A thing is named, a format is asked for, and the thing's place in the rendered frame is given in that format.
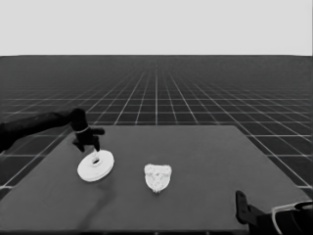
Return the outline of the white round carrier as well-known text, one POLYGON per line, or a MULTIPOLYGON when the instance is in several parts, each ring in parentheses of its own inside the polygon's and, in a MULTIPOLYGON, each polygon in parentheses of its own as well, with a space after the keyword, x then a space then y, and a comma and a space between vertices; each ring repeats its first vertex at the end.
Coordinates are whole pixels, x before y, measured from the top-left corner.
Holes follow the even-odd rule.
MULTIPOLYGON (((170 182, 170 178, 171 178, 171 175, 169 177, 163 177, 163 181, 165 183, 165 186, 164 186, 164 189, 169 185, 169 182, 170 182)), ((153 180, 153 177, 152 176, 146 176, 145 175, 145 181, 146 181, 146 184, 148 185, 148 187, 152 190, 152 183, 154 182, 153 180)))

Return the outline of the large thick white disc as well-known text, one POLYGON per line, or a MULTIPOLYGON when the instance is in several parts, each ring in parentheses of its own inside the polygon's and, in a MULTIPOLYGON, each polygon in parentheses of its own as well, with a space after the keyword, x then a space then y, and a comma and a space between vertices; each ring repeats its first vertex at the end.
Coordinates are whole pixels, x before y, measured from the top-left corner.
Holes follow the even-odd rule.
POLYGON ((86 182, 95 182, 106 177, 114 166, 114 156, 110 151, 93 151, 78 165, 77 173, 86 182))

